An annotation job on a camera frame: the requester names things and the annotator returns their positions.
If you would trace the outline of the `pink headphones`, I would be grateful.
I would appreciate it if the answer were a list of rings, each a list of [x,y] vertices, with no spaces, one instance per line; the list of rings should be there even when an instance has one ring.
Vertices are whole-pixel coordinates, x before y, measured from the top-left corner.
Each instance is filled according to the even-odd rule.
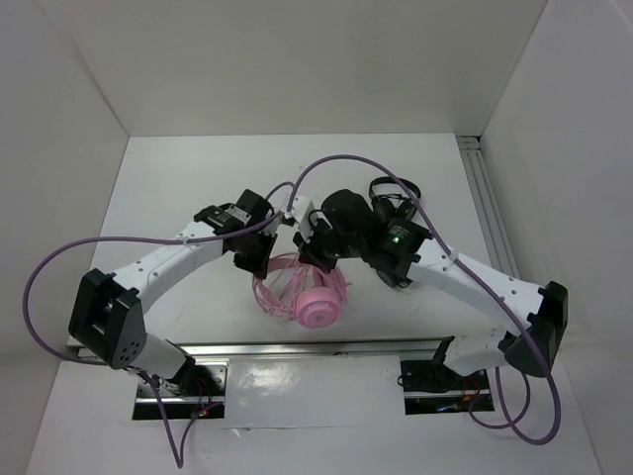
[[[335,267],[330,273],[303,264],[296,252],[278,254],[268,263],[273,280],[253,277],[253,297],[264,314],[296,322],[309,330],[333,325],[347,303],[350,283]]]

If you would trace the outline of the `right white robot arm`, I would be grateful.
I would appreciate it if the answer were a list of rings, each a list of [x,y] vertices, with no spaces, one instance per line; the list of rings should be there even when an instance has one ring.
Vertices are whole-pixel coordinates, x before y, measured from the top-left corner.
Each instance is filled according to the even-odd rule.
[[[568,323],[568,290],[503,274],[456,250],[444,249],[430,230],[399,216],[392,206],[369,205],[348,189],[319,208],[296,197],[284,210],[297,226],[300,260],[330,272],[340,259],[359,258],[392,285],[432,286],[497,323],[491,331],[449,336],[433,357],[431,375],[455,387],[480,369],[509,365],[543,378],[552,369]]]

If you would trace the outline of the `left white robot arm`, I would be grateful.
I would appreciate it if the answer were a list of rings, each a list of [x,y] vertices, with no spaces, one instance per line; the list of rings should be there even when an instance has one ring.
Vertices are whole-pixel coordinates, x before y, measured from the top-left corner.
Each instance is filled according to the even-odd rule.
[[[174,395],[212,387],[208,370],[182,347],[149,333],[144,317],[168,290],[224,254],[255,276],[265,273],[276,240],[273,208],[244,190],[236,203],[199,211],[171,245],[112,272],[92,269],[79,284],[68,331],[114,370],[143,372]]]

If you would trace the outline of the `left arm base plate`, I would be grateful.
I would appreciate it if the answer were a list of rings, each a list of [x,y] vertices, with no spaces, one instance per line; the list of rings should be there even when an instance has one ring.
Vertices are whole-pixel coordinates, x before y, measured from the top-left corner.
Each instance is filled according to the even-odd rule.
[[[211,360],[201,363],[201,366],[204,368],[203,375],[198,376],[183,392],[180,392],[176,385],[151,376],[168,420],[185,421],[194,414],[198,414],[203,420],[219,420],[225,416],[228,363]],[[161,419],[154,391],[142,379],[137,384],[132,419],[134,421]]]

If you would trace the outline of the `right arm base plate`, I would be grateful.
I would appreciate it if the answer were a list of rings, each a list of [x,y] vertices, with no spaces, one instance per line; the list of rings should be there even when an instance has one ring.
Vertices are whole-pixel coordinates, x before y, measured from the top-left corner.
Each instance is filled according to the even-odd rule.
[[[405,412],[439,415],[492,412],[491,383],[485,371],[460,376],[430,360],[402,360],[397,384],[404,391]]]

